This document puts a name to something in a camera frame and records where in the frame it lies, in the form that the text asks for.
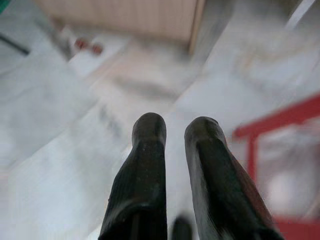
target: white marble floor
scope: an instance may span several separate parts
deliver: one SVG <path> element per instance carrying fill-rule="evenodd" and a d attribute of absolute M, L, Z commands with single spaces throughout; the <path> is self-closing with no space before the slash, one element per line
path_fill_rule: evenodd
<path fill-rule="evenodd" d="M 316 16 L 288 32 L 274 1 L 230 4 L 225 11 L 210 5 L 223 14 L 205 19 L 210 30 L 200 39 L 212 42 L 203 40 L 194 58 L 175 44 L 101 32 L 94 39 L 105 46 L 102 56 L 80 52 L 67 62 L 36 24 L 45 22 L 39 9 L 11 1 L 1 32 L 31 55 L 0 45 L 1 239 L 96 239 L 132 126 L 146 112 L 161 114 L 167 126 L 169 228 L 180 213 L 195 223 L 186 126 L 215 118 L 245 164 L 242 145 L 231 139 L 237 125 L 320 90 Z"/>

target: black object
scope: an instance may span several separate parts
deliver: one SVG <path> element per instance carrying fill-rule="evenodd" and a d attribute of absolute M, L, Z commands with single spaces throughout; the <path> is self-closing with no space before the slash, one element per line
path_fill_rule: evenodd
<path fill-rule="evenodd" d="M 132 151 L 116 175 L 99 240 L 166 240 L 166 124 L 146 113 L 133 126 Z"/>
<path fill-rule="evenodd" d="M 200 240 L 283 240 L 218 122 L 199 117 L 184 139 Z M 161 116 L 147 113 L 134 124 L 132 151 L 114 179 L 99 240 L 167 239 L 165 144 Z M 190 223 L 178 217 L 172 240 L 191 239 Z"/>
<path fill-rule="evenodd" d="M 0 33 L 0 40 L 4 43 L 8 44 L 10 47 L 16 49 L 23 55 L 29 55 L 30 51 L 26 49 L 24 46 L 21 46 L 20 44 L 14 42 L 13 40 L 9 39 L 7 36 L 4 36 L 2 33 Z"/>
<path fill-rule="evenodd" d="M 184 216 L 178 216 L 173 224 L 172 240 L 192 240 L 192 227 Z"/>
<path fill-rule="evenodd" d="M 193 208 L 201 240 L 283 240 L 254 183 L 208 117 L 185 131 Z"/>

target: red bar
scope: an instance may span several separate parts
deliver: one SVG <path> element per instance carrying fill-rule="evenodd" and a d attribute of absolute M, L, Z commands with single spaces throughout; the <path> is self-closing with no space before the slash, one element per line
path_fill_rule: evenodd
<path fill-rule="evenodd" d="M 256 182 L 257 178 L 257 144 L 256 138 L 251 136 L 248 142 L 248 166 L 247 171 L 251 179 Z"/>
<path fill-rule="evenodd" d="M 319 240 L 320 222 L 303 222 L 301 220 L 275 219 L 276 224 L 286 240 Z"/>
<path fill-rule="evenodd" d="M 258 136 L 290 124 L 300 124 L 317 116 L 320 116 L 320 94 L 272 113 L 260 120 L 240 126 L 233 132 L 233 135 L 238 138 L 251 135 Z"/>

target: red object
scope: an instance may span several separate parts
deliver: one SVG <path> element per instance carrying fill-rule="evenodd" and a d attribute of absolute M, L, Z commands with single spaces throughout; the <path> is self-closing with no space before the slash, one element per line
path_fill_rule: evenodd
<path fill-rule="evenodd" d="M 85 39 L 85 38 L 78 38 L 74 45 L 80 49 L 80 50 L 83 50 L 83 49 L 87 49 L 89 47 L 89 42 Z"/>
<path fill-rule="evenodd" d="M 320 94 L 285 109 L 276 111 L 254 122 L 239 126 L 235 138 L 248 139 L 247 172 L 253 181 L 257 177 L 257 138 L 275 129 L 287 127 L 320 116 Z M 287 240 L 320 240 L 320 221 L 301 221 L 275 217 L 280 232 Z"/>
<path fill-rule="evenodd" d="M 93 44 L 92 47 L 91 47 L 92 52 L 93 52 L 94 54 L 96 54 L 96 55 L 100 55 L 100 54 L 102 53 L 103 49 L 104 49 L 104 48 L 103 48 L 102 45 L 99 44 L 99 43 L 95 43 L 95 44 Z"/>

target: wooden cabinet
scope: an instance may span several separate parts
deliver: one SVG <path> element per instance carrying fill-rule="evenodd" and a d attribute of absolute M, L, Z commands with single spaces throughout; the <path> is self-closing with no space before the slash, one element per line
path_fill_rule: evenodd
<path fill-rule="evenodd" d="M 35 0 L 65 23 L 106 27 L 191 44 L 205 0 Z"/>

